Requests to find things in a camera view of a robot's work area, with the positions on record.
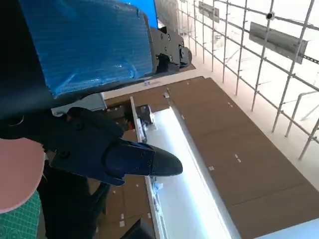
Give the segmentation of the bare left hand blue tape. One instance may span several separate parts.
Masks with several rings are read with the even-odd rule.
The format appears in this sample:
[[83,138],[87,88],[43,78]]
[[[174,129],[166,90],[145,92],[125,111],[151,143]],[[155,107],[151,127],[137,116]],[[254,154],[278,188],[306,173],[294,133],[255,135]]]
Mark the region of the bare left hand blue tape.
[[104,115],[72,107],[88,95],[172,75],[191,64],[184,40],[149,25],[117,0],[3,0],[0,3],[0,135],[55,153],[51,166],[121,186],[124,176],[174,176],[180,160],[123,140]]

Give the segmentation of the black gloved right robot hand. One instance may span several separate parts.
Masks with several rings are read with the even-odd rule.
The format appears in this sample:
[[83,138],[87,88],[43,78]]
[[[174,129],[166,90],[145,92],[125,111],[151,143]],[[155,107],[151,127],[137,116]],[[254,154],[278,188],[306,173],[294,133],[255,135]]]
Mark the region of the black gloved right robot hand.
[[90,194],[85,177],[45,168],[37,187],[48,239],[92,239],[110,185]]

